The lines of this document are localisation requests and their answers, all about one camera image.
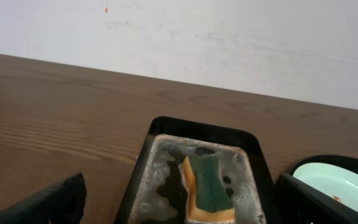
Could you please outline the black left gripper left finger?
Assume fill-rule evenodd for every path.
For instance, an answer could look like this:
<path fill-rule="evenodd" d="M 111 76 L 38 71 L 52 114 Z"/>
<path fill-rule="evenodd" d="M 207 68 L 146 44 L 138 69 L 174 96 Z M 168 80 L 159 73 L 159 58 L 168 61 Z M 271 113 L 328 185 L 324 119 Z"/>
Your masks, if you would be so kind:
<path fill-rule="evenodd" d="M 81 172 L 0 211 L 0 224 L 79 224 L 84 215 L 86 184 Z"/>

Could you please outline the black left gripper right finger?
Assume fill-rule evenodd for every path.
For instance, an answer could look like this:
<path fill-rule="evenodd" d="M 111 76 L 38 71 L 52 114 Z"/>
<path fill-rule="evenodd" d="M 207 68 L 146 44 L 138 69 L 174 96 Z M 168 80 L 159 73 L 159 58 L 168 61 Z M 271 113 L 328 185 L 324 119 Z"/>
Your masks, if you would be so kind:
<path fill-rule="evenodd" d="M 358 212 L 290 174 L 276 181 L 277 206 L 284 223 L 358 224 Z"/>

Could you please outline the light blue plate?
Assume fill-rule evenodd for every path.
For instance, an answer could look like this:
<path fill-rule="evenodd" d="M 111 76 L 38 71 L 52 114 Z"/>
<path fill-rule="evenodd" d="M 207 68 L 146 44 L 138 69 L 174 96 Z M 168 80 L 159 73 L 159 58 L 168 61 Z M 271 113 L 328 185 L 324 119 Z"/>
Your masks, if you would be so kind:
<path fill-rule="evenodd" d="M 358 212 L 358 174 L 345 168 L 311 162 L 293 173 L 298 180 Z"/>

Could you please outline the orange green sponge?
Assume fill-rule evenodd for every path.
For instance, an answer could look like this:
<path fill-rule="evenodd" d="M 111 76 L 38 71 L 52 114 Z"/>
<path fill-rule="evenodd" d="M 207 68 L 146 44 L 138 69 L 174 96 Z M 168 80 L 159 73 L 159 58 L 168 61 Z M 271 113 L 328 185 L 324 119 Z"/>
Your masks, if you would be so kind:
<path fill-rule="evenodd" d="M 216 156 L 186 156 L 181 165 L 188 189 L 189 221 L 224 223 L 234 221 L 234 205 L 221 181 Z"/>

